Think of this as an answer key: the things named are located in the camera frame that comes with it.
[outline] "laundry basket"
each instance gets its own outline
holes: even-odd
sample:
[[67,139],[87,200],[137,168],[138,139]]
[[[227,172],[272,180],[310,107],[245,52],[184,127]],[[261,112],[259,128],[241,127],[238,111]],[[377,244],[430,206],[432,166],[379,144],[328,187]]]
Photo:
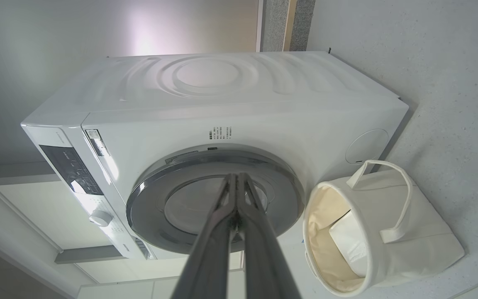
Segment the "laundry basket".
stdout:
[[[370,164],[393,169],[363,175]],[[351,177],[318,184],[305,209],[303,234],[311,271],[340,297],[438,274],[464,255],[413,180],[386,161],[368,160]],[[340,236],[352,242],[344,244]]]

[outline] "gray tile floor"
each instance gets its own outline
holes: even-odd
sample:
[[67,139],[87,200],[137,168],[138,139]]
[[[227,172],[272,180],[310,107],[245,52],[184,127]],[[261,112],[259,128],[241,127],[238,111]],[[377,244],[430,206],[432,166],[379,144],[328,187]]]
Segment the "gray tile floor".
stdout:
[[478,1],[317,0],[307,49],[330,47],[410,105],[387,160],[414,178],[467,252],[441,275],[361,298],[446,299],[476,286]]

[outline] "sticker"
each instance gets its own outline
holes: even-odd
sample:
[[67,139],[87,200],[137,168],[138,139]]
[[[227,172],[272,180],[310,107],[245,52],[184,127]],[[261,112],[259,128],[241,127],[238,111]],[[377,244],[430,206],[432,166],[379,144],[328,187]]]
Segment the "sticker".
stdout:
[[105,143],[102,141],[101,135],[99,134],[99,130],[86,130],[86,134],[90,139],[91,145],[98,156],[101,157],[110,157],[110,153],[108,153],[108,149],[106,148]]
[[213,127],[209,130],[209,140],[224,140],[232,138],[232,127]]

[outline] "washing machine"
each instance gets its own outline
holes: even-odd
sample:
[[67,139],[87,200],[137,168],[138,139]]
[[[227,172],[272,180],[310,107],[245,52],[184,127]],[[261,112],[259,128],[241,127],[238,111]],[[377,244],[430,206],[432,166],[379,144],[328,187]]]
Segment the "washing machine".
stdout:
[[22,127],[124,257],[171,259],[232,172],[250,174],[280,244],[301,243],[311,188],[377,159],[407,110],[321,51],[105,57]]

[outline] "washer door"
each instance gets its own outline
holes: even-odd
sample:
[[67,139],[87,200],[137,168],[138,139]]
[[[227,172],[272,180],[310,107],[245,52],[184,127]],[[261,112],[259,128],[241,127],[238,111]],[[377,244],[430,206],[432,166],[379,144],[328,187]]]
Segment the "washer door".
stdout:
[[[158,248],[190,253],[222,180],[230,173],[246,172],[252,177],[277,236],[292,227],[303,212],[303,187],[283,161],[232,149],[188,152],[164,160],[165,165],[144,174],[127,202],[133,231]],[[243,248],[237,235],[232,252]]]

